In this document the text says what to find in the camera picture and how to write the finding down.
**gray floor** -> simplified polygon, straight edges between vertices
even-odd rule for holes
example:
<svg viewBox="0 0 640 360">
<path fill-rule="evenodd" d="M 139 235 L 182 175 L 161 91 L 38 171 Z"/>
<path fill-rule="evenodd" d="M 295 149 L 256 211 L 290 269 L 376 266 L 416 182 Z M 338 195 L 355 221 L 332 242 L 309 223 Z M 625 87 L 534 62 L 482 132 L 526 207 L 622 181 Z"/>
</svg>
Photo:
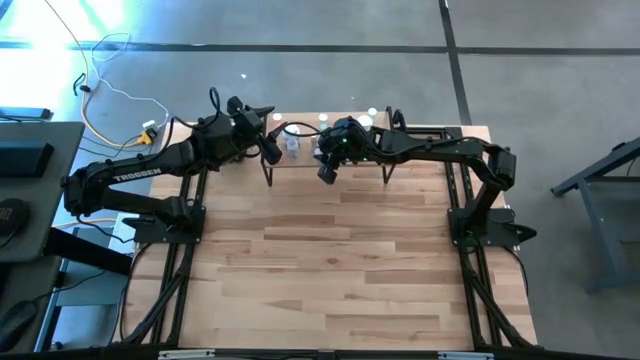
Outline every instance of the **gray floor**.
<svg viewBox="0 0 640 360">
<path fill-rule="evenodd" d="M 24 2 L 14 1 L 0 21 L 0 38 L 68 41 L 46 8 Z M 131 31 L 135 41 L 154 43 L 445 44 L 437 0 L 106 2 L 53 3 L 86 40 Z M 92 16 L 83 15 L 87 6 Z M 640 3 L 634 0 L 449 0 L 449 6 L 460 46 L 640 46 Z M 50 34 L 34 32 L 36 22 L 48 24 Z M 0 53 L 0 78 L 11 79 L 0 86 L 3 104 L 46 106 L 57 120 L 79 120 L 79 99 L 70 90 L 84 71 L 79 53 L 50 47 Z M 507 200 L 518 222 L 539 232 L 522 246 L 522 258 L 538 339 L 549 349 L 640 357 L 640 288 L 584 293 L 583 283 L 601 273 L 590 224 L 577 193 L 556 199 L 549 192 L 639 135 L 639 61 L 460 57 L 473 124 L 489 125 L 493 140 L 518 155 Z M 393 105 L 412 123 L 460 124 L 446 54 L 128 52 L 104 69 L 115 86 L 156 97 L 186 119 L 212 113 L 206 91 L 215 85 L 223 99 L 238 95 L 282 112 Z M 123 141 L 163 114 L 100 89 L 89 117 Z M 86 147 L 104 150 L 92 145 Z M 81 152 L 75 166 L 100 159 Z M 632 173 L 640 174 L 640 166 Z M 140 181 L 126 189 L 145 193 L 148 186 Z M 67 220 L 60 211 L 57 221 Z"/>
</svg>

